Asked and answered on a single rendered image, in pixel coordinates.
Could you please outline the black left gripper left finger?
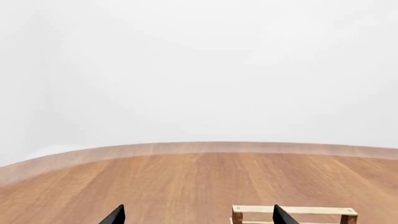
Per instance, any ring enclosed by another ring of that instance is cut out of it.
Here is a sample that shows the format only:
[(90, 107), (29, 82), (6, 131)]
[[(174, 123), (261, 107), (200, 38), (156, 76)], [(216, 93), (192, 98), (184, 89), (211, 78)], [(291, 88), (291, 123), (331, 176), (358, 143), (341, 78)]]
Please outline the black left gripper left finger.
[(99, 224), (124, 224), (125, 210), (124, 205), (121, 204), (115, 208), (108, 216), (106, 216)]

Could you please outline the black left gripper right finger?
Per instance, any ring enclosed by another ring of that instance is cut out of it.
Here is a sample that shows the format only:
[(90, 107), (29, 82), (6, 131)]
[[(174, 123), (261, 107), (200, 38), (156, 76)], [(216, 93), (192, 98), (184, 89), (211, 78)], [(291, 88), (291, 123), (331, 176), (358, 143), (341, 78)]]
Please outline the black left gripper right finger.
[(272, 220), (274, 224), (299, 224), (297, 220), (277, 204), (274, 205)]

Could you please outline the wooden slatted tray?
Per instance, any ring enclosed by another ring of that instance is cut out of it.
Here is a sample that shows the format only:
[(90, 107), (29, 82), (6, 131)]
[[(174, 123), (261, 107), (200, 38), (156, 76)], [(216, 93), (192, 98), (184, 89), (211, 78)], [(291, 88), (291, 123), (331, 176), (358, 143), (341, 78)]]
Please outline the wooden slatted tray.
[(230, 224), (274, 224), (274, 222), (257, 222), (243, 220), (244, 213), (274, 213), (279, 207), (285, 214), (339, 215), (340, 224), (357, 224), (358, 213), (353, 208), (335, 207), (280, 207), (278, 205), (233, 205)]

